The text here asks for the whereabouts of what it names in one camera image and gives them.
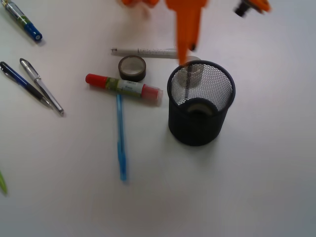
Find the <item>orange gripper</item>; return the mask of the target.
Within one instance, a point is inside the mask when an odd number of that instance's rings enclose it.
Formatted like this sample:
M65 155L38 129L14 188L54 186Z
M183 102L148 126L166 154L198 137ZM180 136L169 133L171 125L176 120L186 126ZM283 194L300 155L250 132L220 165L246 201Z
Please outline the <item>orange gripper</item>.
M179 64L187 60L188 50L195 51L198 38L202 8L208 0L165 0L169 9L176 13L176 43Z

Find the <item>orange robot base part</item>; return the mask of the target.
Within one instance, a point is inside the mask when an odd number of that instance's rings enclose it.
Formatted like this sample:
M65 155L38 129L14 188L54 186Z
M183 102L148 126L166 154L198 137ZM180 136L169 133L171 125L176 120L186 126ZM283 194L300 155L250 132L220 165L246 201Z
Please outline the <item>orange robot base part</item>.
M128 7L133 7L137 4L145 4L149 7L154 7L159 0L121 0L121 2Z

